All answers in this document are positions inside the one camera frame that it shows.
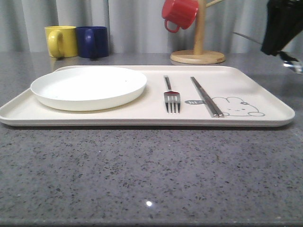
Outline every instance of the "tray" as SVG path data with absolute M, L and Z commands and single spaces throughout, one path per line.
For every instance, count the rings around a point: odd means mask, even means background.
M 68 66 L 58 70 L 92 67 Z M 238 69 L 225 66 L 116 66 L 139 70 L 147 77 L 141 96 L 130 103 L 100 111 L 56 110 L 41 104 L 27 89 L 0 108 L 0 121 L 11 126 L 230 126 L 278 127 L 294 118 L 294 111 Z M 181 94 L 181 113 L 166 112 L 163 75 Z M 224 112 L 212 118 L 195 89 L 194 76 Z

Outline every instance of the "plate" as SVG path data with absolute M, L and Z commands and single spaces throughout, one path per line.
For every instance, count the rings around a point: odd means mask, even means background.
M 42 104 L 60 110 L 92 111 L 117 107 L 139 97 L 146 76 L 120 67 L 83 67 L 36 79 L 31 91 Z

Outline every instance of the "curtain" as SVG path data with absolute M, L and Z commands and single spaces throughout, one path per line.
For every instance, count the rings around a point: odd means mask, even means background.
M 195 24 L 173 34 L 164 28 L 164 0 L 0 0 L 0 51 L 45 52 L 44 27 L 106 26 L 110 51 L 169 53 L 193 49 Z M 259 52 L 267 0 L 224 0 L 206 11 L 204 49 L 223 53 Z M 299 34 L 285 48 L 302 52 Z

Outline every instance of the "yellow mug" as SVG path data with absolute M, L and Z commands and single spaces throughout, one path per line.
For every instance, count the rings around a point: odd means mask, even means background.
M 78 55 L 75 26 L 45 27 L 49 56 L 66 58 Z

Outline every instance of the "gray speckled surface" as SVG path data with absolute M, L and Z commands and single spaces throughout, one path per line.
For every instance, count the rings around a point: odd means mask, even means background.
M 169 54 L 55 61 L 0 53 L 0 105 L 68 65 L 171 65 Z M 303 226 L 303 77 L 231 54 L 296 111 L 280 128 L 0 125 L 0 225 Z

